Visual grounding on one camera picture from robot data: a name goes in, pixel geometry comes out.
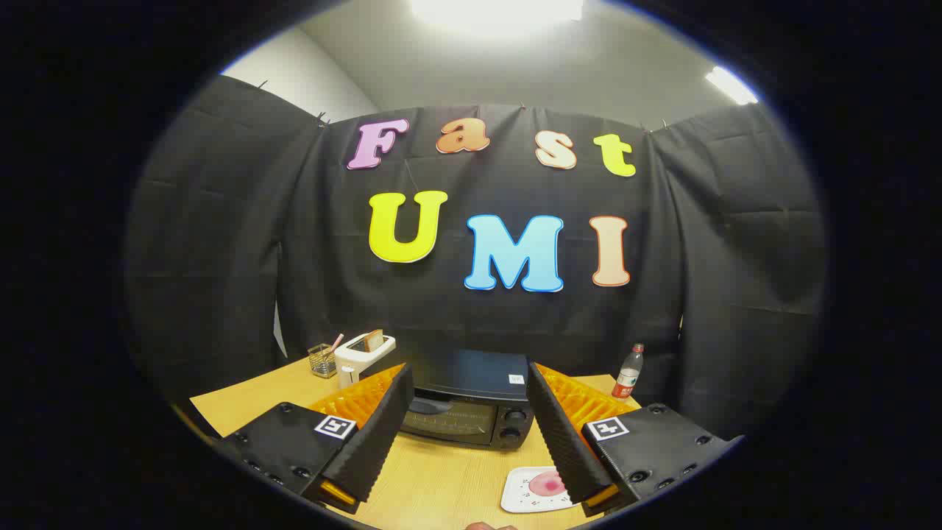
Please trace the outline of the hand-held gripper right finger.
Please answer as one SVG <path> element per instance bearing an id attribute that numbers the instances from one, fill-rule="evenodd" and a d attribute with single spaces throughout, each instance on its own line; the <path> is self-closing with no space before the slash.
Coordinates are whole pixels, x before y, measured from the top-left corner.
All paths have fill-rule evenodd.
<path id="1" fill-rule="evenodd" d="M 570 499 L 589 517 L 662 496 L 743 442 L 663 403 L 629 405 L 536 362 L 527 396 Z"/>

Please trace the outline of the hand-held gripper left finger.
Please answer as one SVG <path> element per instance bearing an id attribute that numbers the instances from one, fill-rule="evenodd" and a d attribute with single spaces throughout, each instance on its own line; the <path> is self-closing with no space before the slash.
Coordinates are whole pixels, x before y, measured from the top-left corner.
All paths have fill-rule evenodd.
<path id="1" fill-rule="evenodd" d="M 277 403 L 222 437 L 221 453 L 309 502 L 354 514 L 413 399 L 413 368 L 394 365 L 310 406 Z"/>

